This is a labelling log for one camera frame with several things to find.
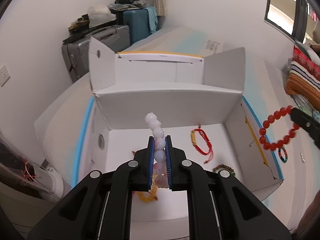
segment white cardboard box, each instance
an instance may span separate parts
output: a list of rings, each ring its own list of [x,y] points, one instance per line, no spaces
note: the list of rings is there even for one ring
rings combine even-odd
[[[261,120],[243,95],[244,48],[205,58],[172,53],[115,54],[91,38],[89,63],[95,103],[88,117],[78,181],[94,169],[113,171],[133,158],[132,151],[146,148],[152,133],[144,117],[153,112],[165,135],[171,135],[173,146],[183,149],[188,159],[206,170],[219,164],[232,167],[260,200],[282,183],[275,154],[257,142]],[[203,164],[207,156],[199,154],[190,141],[191,130],[199,124],[213,145],[214,158],[208,164]],[[98,147],[100,134],[105,140],[103,149]],[[206,149],[200,136],[197,143]],[[188,236],[186,192],[159,189],[157,195],[159,201],[147,204],[134,196],[132,239],[149,239],[147,231],[158,232],[152,233],[152,238],[159,240]]]

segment red bead bracelet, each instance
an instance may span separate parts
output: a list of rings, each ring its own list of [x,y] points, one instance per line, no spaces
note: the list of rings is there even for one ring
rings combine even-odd
[[[267,132],[266,129],[269,128],[270,124],[273,123],[275,120],[279,120],[281,116],[286,116],[287,114],[290,114],[292,109],[293,106],[288,106],[287,108],[281,107],[279,111],[275,111],[273,114],[268,116],[267,120],[263,121],[263,127],[259,129],[259,134],[261,135],[261,137],[259,138],[259,142],[263,145],[263,148],[265,150],[274,151],[277,148],[281,150],[284,148],[284,144],[289,144],[290,139],[296,136],[296,130],[299,129],[299,125],[293,123],[293,129],[289,130],[289,135],[285,135],[283,139],[278,140],[277,143],[273,142],[270,144],[267,142],[267,139],[265,137],[265,134]]]

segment window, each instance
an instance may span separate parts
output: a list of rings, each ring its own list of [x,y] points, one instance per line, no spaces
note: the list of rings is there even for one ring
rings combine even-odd
[[[294,40],[311,39],[317,19],[307,0],[268,0],[265,20]]]

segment white wall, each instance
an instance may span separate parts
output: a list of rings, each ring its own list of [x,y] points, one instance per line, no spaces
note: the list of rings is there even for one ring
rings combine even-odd
[[[62,54],[70,23],[115,0],[13,0],[0,20],[0,131],[30,160],[44,159],[33,123],[71,85]]]
[[[166,25],[186,25],[244,46],[277,68],[292,57],[293,42],[264,22],[267,0],[167,0]]]

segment yellow tape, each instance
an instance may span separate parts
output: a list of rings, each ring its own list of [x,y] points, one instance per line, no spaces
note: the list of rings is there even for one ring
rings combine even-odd
[[[164,51],[121,51],[121,52],[118,52],[118,54],[132,54],[132,53],[172,54],[172,55],[182,55],[182,56],[191,56],[191,57],[203,58],[202,56],[199,56],[199,55],[176,53],[176,52],[164,52]]]
[[[262,157],[262,159],[263,159],[263,163],[264,163],[266,166],[269,167],[268,162],[267,162],[267,160],[266,160],[266,157],[265,157],[264,154],[263,154],[263,151],[262,151],[262,149],[261,149],[261,147],[260,147],[260,144],[259,144],[259,142],[258,142],[258,139],[256,138],[256,136],[255,136],[255,134],[254,134],[254,132],[253,132],[253,130],[252,130],[252,127],[251,127],[251,125],[250,125],[249,120],[247,119],[247,117],[245,118],[245,123],[248,125],[249,130],[250,130],[250,132],[251,132],[251,134],[252,134],[252,137],[254,138],[254,141],[256,142],[256,144],[257,144],[257,146],[258,146],[258,149],[259,149],[259,151],[260,151],[261,157]]]

